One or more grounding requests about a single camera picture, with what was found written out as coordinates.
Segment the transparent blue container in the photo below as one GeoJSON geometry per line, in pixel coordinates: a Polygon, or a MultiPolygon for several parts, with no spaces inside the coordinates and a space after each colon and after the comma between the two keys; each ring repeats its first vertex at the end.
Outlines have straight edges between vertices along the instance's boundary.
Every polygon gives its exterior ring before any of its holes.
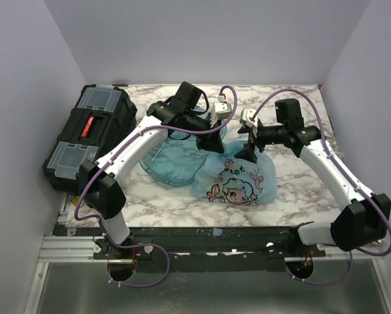
{"type": "MultiPolygon", "coordinates": [[[[226,134],[226,127],[220,130],[220,136],[226,134]]],[[[140,161],[142,168],[154,179],[171,186],[185,186],[194,181],[194,176],[204,164],[209,152],[198,150],[196,137],[187,133],[174,132],[170,138],[154,147],[140,161]]]]}

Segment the red toolbox label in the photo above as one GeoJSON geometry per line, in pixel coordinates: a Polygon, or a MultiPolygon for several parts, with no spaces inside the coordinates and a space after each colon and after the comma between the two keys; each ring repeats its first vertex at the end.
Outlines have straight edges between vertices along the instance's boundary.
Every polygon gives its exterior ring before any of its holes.
{"type": "Polygon", "coordinates": [[[88,118],[88,121],[85,124],[85,128],[82,130],[82,133],[80,134],[81,137],[86,137],[87,136],[88,132],[90,131],[91,124],[94,121],[94,118],[95,118],[94,116],[90,116],[88,118]]]}

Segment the cartoon character print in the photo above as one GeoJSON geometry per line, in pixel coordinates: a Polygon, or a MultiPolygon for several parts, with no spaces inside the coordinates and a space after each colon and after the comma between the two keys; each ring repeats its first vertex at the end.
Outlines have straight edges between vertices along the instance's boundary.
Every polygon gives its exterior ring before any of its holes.
{"type": "Polygon", "coordinates": [[[256,173],[249,173],[249,177],[255,181],[255,187],[258,191],[260,191],[260,193],[262,192],[263,188],[260,187],[260,184],[262,181],[264,181],[264,176],[262,175],[261,177],[257,176],[256,173]]]}
{"type": "Polygon", "coordinates": [[[207,197],[209,198],[209,201],[218,199],[221,203],[240,205],[248,205],[258,199],[252,185],[236,178],[229,179],[223,184],[222,191],[220,191],[219,184],[213,185],[211,191],[207,192],[207,197]]]}
{"type": "MultiPolygon", "coordinates": [[[[227,159],[224,162],[224,167],[225,168],[214,180],[214,183],[216,184],[214,184],[211,190],[206,193],[209,201],[218,200],[221,203],[233,203],[240,205],[249,205],[254,203],[258,199],[258,195],[254,193],[254,188],[250,183],[241,179],[229,179],[222,185],[222,190],[220,190],[219,183],[224,180],[223,175],[225,173],[230,172],[233,176],[238,176],[242,172],[245,172],[245,169],[242,166],[235,169],[235,164],[232,159],[227,159]]],[[[259,193],[261,193],[263,188],[260,185],[261,182],[264,181],[264,176],[259,176],[258,171],[255,171],[255,173],[251,172],[249,177],[252,179],[256,189],[259,193]]]]}

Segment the black toolbox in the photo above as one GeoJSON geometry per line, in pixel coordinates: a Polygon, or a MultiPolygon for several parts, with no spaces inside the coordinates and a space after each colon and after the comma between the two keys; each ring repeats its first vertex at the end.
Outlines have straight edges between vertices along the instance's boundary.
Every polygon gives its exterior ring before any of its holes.
{"type": "Polygon", "coordinates": [[[78,194],[80,164],[85,159],[94,162],[127,137],[136,127],[136,112],[124,90],[84,86],[42,167],[52,187],[78,194]]]}

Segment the toolbox lid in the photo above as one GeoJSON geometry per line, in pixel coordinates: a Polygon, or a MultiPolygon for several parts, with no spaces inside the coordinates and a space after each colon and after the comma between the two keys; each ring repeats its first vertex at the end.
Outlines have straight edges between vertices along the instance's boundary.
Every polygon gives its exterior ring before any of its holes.
{"type": "Polygon", "coordinates": [[[112,88],[88,87],[81,97],[77,108],[113,113],[121,95],[121,91],[113,90],[112,88]]]}
{"type": "Polygon", "coordinates": [[[97,151],[96,146],[59,142],[47,168],[55,169],[55,177],[75,180],[81,163],[86,159],[93,162],[97,151]]]}

